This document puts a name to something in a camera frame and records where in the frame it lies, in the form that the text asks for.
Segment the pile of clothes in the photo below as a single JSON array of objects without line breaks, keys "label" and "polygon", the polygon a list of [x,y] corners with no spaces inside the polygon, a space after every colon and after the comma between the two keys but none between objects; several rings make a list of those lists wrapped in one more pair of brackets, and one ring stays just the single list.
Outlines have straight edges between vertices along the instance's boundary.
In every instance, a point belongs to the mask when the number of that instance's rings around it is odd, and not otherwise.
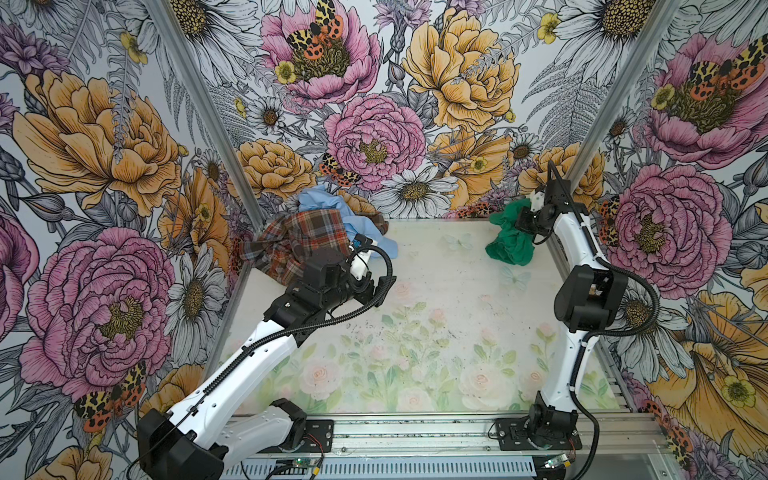
[{"label": "pile of clothes", "polygon": [[347,257],[358,233],[396,258],[397,243],[384,237],[388,228],[380,212],[355,213],[343,197],[322,187],[305,188],[299,193],[299,213],[278,214],[258,240],[243,245],[243,258],[287,286],[302,276],[302,264],[313,250],[330,247]]}]

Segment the red wire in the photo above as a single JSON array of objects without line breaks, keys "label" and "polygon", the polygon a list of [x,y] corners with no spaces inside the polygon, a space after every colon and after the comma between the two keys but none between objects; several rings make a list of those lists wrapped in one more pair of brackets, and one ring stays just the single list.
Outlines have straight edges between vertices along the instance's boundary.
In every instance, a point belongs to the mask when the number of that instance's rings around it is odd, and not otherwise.
[{"label": "red wire", "polygon": [[314,435],[312,435],[311,433],[306,433],[305,435],[306,435],[306,436],[308,436],[308,437],[310,437],[310,438],[311,438],[311,439],[312,439],[312,440],[313,440],[313,441],[314,441],[314,442],[317,444],[317,446],[319,446],[319,447],[320,447],[320,453],[322,453],[323,455],[325,455],[325,451],[323,451],[323,444],[322,444],[322,443],[320,443],[320,442],[318,442],[318,441],[317,441],[317,439],[315,438],[315,436],[314,436]]}]

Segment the pink rose print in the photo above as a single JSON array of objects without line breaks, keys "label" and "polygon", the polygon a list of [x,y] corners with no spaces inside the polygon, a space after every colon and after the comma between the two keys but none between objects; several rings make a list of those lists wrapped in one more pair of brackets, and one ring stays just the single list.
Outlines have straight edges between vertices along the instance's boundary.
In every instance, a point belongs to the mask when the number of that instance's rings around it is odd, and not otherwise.
[{"label": "pink rose print", "polygon": [[426,140],[419,116],[378,94],[354,97],[326,120],[328,153],[345,170],[361,176],[360,187],[378,190],[382,180],[416,170]]},{"label": "pink rose print", "polygon": [[[321,108],[326,104],[348,101],[359,92],[369,91],[376,83],[379,72],[381,45],[376,34],[368,36],[368,30],[360,25],[357,11],[349,12],[336,0],[336,14],[342,18],[344,29],[341,40],[329,47],[328,56],[336,61],[324,61],[322,65],[303,70],[295,62],[303,57],[294,57],[293,49],[286,38],[299,30],[308,30],[315,21],[315,2],[309,13],[296,10],[291,16],[280,10],[278,16],[265,15],[261,20],[262,48],[266,51],[263,63],[274,68],[277,80],[286,85],[293,100],[304,110]],[[286,103],[286,108],[297,110],[296,105]]]},{"label": "pink rose print", "polygon": [[723,263],[733,235],[715,180],[693,165],[641,168],[619,196],[609,260],[647,278],[663,298],[695,294]]},{"label": "pink rose print", "polygon": [[11,332],[24,304],[24,284],[40,263],[29,233],[10,215],[0,213],[0,340]]},{"label": "pink rose print", "polygon": [[22,378],[77,399],[117,385],[140,361],[155,373],[170,350],[163,329],[174,280],[165,253],[129,228],[54,253],[29,290],[35,336],[20,356]]},{"label": "pink rose print", "polygon": [[667,71],[656,77],[650,118],[640,131],[634,131],[640,145],[710,170],[751,151],[768,134],[768,74],[744,90],[725,88],[704,101],[691,97],[689,77],[694,63],[721,65],[748,45],[732,47],[732,38],[718,45],[715,37],[695,34],[667,63]]}]

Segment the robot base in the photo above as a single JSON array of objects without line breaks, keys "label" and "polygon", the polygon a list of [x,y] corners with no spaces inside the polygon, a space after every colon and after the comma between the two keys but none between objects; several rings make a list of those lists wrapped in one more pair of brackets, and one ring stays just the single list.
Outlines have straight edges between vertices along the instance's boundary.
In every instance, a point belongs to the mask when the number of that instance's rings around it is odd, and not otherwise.
[{"label": "robot base", "polygon": [[547,406],[538,392],[528,416],[495,420],[498,447],[503,452],[581,450],[576,418],[575,412],[560,412]]}]

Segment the green cloth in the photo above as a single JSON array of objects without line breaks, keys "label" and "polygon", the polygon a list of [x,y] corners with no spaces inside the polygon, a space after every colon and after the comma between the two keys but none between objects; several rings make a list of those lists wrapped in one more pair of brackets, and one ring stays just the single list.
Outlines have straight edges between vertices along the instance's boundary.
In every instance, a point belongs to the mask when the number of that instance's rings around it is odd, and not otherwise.
[{"label": "green cloth", "polygon": [[489,257],[513,265],[528,265],[533,257],[533,235],[516,229],[515,221],[520,210],[530,206],[531,201],[523,198],[507,205],[503,212],[492,214],[488,218],[491,223],[502,228],[496,240],[485,246]]}]

